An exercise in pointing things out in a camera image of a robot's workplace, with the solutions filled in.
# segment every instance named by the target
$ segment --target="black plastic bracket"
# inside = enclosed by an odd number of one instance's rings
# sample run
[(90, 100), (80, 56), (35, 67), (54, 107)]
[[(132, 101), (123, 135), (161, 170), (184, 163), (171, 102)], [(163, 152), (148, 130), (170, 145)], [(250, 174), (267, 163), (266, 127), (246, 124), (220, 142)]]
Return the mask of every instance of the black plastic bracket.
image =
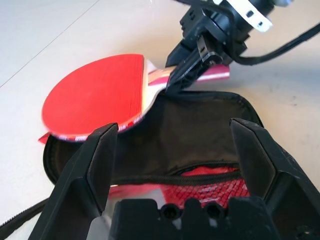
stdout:
[(281, 237), (320, 235), (320, 193), (296, 160), (256, 123), (236, 118), (230, 127), (250, 195), (264, 199)]
[(53, 189), (29, 239), (85, 240), (107, 203), (118, 126), (98, 128), (75, 153)]

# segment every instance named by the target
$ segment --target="floor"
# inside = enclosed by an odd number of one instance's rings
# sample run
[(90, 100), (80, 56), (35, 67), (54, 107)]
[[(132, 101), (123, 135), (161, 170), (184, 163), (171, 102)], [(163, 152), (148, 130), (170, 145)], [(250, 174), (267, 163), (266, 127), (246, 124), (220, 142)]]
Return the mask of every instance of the floor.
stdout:
[[(187, 6), (172, 0), (2, 0), (0, 3), (0, 224), (47, 198), (42, 104), (71, 71), (103, 57), (141, 53), (157, 67), (181, 40)], [(267, 53), (320, 21), (320, 1), (295, 1), (253, 31), (246, 55)], [(231, 65), (229, 81), (196, 88), (241, 94), (273, 138), (320, 190), (320, 36), (254, 67)], [(26, 239), (29, 231), (11, 239)]]

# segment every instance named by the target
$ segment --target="table tennis paddle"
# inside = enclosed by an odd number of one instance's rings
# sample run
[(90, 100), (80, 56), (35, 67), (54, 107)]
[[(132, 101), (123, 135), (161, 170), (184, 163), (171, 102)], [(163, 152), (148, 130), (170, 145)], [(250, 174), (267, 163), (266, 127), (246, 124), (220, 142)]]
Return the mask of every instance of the table tennis paddle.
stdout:
[[(128, 129), (149, 110), (174, 69), (157, 70), (150, 65), (143, 55), (123, 54), (76, 69), (46, 98), (44, 125), (55, 137), (76, 142), (85, 141), (93, 130), (108, 123), (118, 123), (119, 131)], [(219, 65), (198, 81), (228, 77), (229, 68)]]

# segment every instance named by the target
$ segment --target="black fabric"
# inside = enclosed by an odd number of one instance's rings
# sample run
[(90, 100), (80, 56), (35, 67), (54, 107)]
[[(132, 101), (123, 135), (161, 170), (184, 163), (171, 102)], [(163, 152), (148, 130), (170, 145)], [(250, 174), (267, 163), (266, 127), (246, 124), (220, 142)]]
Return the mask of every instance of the black fabric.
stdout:
[[(238, 94), (187, 91), (169, 96), (161, 92), (144, 119), (118, 135), (112, 182), (169, 176), (193, 165), (236, 163), (231, 118), (262, 126), (254, 108)], [(80, 146), (49, 137), (43, 162), (52, 182)]]

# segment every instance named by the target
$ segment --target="red rubber surface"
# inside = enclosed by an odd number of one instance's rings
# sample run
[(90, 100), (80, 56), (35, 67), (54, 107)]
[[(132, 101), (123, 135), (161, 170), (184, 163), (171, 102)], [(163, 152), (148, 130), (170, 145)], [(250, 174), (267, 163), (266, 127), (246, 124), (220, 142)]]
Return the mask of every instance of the red rubber surface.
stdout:
[(142, 110), (144, 57), (103, 58), (70, 73), (50, 92), (42, 120), (54, 135), (88, 135), (109, 123), (123, 123)]

